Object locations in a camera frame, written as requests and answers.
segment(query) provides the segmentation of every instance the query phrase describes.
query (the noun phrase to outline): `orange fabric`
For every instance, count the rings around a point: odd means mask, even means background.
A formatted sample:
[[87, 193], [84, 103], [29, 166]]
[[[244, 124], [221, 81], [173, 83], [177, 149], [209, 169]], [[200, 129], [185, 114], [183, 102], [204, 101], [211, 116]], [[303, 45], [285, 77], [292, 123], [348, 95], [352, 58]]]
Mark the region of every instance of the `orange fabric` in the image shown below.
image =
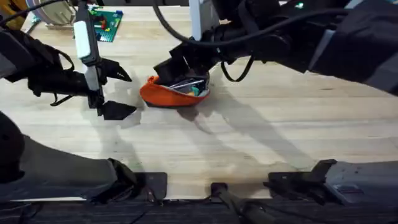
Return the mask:
[[190, 96], [169, 90], [154, 82], [159, 77], [150, 77], [148, 82], [140, 89], [142, 99], [156, 106], [193, 106], [204, 100], [206, 96]]

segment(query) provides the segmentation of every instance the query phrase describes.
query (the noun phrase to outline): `black mount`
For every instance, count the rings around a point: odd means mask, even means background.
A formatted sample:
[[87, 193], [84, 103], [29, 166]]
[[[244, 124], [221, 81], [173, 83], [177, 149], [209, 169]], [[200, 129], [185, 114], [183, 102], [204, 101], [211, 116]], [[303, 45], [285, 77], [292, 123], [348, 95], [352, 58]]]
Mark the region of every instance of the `black mount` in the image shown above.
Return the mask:
[[231, 194], [228, 191], [228, 185], [225, 183], [212, 183], [210, 188], [211, 201], [217, 202], [220, 200], [238, 216], [242, 224], [291, 224], [291, 222], [273, 217], [264, 208], [250, 200], [241, 199]]
[[324, 185], [326, 173], [336, 163], [334, 159], [320, 161], [311, 172], [271, 172], [263, 184], [272, 194], [290, 200], [314, 200], [320, 205], [327, 202], [341, 204]]

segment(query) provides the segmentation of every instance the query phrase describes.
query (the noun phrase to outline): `wood grain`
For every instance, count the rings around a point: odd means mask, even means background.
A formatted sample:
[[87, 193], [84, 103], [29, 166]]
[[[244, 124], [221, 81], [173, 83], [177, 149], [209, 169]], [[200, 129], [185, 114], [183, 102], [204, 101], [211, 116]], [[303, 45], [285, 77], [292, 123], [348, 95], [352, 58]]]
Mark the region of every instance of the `wood grain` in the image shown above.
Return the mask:
[[[134, 81], [110, 80], [106, 99], [139, 110], [124, 121], [103, 121], [84, 98], [52, 108], [52, 95], [36, 98], [26, 82], [2, 81], [0, 108], [24, 133], [81, 156], [119, 159], [133, 171], [167, 172], [167, 198], [204, 198], [212, 182], [227, 182], [238, 195], [268, 197], [261, 183], [272, 171], [310, 170], [320, 159], [398, 159], [398, 98], [275, 63], [255, 63], [238, 84], [228, 82], [216, 67], [211, 96], [196, 108], [148, 108], [139, 88], [178, 41], [161, 27], [150, 7], [122, 10], [115, 41], [99, 42], [99, 49], [102, 57], [120, 62]], [[188, 8], [162, 11], [177, 30], [189, 35]], [[32, 36], [66, 52], [81, 67], [72, 32], [47, 30], [41, 24]], [[241, 73], [246, 60], [228, 67], [232, 76]]]

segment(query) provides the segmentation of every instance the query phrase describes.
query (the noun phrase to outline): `pencil case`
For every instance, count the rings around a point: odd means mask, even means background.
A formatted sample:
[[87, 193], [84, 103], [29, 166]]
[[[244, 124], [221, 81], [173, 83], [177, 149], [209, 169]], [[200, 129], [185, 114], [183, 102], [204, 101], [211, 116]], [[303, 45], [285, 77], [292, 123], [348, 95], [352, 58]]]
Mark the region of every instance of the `pencil case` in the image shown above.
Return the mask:
[[162, 83], [158, 76], [152, 76], [140, 89], [140, 95], [148, 106], [161, 108], [195, 106], [210, 94], [207, 81], [189, 79]]

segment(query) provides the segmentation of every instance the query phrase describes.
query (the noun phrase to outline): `wooden table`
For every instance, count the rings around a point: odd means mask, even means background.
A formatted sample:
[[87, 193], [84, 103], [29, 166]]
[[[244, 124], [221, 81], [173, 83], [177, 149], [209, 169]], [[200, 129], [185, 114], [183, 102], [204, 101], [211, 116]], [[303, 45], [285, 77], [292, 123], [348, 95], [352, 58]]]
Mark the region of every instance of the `wooden table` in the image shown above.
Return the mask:
[[[133, 171], [166, 172], [167, 198], [204, 198], [212, 182], [227, 182], [240, 196], [268, 197], [262, 181], [269, 172], [310, 170], [320, 159], [398, 159], [398, 98], [274, 63], [255, 63], [241, 83], [228, 82], [216, 67], [211, 96], [196, 108], [148, 108], [139, 89], [178, 41], [152, 8], [109, 7], [120, 9], [124, 17], [115, 41], [98, 45], [101, 56], [120, 62], [134, 81], [110, 80], [104, 90], [107, 100], [138, 111], [124, 121], [103, 121], [85, 98], [53, 108], [51, 94], [37, 98], [25, 81], [3, 80], [0, 109], [23, 133], [77, 155], [119, 159]], [[188, 8], [162, 11], [177, 30], [190, 34]], [[41, 24], [32, 36], [66, 52], [81, 68], [72, 31]], [[245, 64], [238, 60], [229, 70], [236, 77]]]

